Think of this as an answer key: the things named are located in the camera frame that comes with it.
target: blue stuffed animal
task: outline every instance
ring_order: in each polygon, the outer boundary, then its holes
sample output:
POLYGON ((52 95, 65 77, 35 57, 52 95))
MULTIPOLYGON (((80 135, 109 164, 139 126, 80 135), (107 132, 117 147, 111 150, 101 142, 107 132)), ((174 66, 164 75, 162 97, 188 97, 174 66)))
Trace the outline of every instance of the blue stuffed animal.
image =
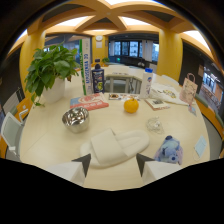
POLYGON ((159 162, 179 163, 182 164, 183 149, 180 142, 171 135, 167 136, 157 150, 154 159, 159 162))

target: pink book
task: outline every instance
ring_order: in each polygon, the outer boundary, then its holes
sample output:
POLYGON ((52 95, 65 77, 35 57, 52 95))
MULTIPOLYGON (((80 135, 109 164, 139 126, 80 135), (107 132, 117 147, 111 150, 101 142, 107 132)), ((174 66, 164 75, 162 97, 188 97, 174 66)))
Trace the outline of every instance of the pink book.
POLYGON ((84 107, 88 111, 95 110, 103 107, 108 107, 106 98, 103 93, 95 93, 88 96, 73 98, 70 100, 70 109, 74 107, 84 107))

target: potted plant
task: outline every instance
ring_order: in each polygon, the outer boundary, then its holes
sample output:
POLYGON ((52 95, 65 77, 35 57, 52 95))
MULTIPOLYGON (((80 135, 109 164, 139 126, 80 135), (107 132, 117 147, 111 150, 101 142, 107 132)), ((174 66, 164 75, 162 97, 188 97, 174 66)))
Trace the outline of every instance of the potted plant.
POLYGON ((105 66, 105 63, 110 62, 110 59, 105 57, 105 58, 102 59, 102 62, 104 63, 102 66, 105 66))
POLYGON ((79 67, 79 64, 74 59, 77 49, 68 50, 63 43, 50 46, 49 51, 45 49, 47 47, 35 50, 25 78, 25 91, 33 93, 31 100, 36 106, 44 106, 39 102, 42 93, 47 102, 59 100, 64 94, 64 80, 71 81, 72 75, 78 76, 75 67, 79 67))

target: bag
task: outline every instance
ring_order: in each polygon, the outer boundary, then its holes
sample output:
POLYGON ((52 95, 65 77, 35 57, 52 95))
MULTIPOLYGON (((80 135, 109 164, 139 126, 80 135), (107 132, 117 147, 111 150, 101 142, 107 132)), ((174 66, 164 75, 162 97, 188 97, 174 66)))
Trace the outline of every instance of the bag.
POLYGON ((186 105, 187 103, 180 100, 180 93, 172 86, 163 85, 160 83, 152 83, 149 97, 152 99, 162 100, 168 103, 186 105))
POLYGON ((190 75, 194 77, 192 73, 187 74, 187 78, 185 78, 183 88, 180 92, 180 99, 191 106, 194 100, 198 85, 195 84, 195 77, 193 82, 189 79, 190 75))

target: book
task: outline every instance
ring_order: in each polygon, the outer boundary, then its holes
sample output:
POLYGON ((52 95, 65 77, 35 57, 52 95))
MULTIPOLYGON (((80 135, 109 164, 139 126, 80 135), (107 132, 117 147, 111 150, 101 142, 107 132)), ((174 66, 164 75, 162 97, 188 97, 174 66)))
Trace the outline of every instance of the book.
POLYGON ((109 100, 121 100, 126 101, 135 98, 140 101, 139 94, 127 94, 127 93, 109 93, 109 100))
POLYGON ((108 107, 109 103, 103 93, 95 93, 87 96, 77 97, 70 100, 70 109, 84 107, 88 111, 108 107))
POLYGON ((145 99, 145 102, 153 109, 153 110, 162 110, 170 108, 169 104, 165 103, 162 100, 158 99, 145 99))

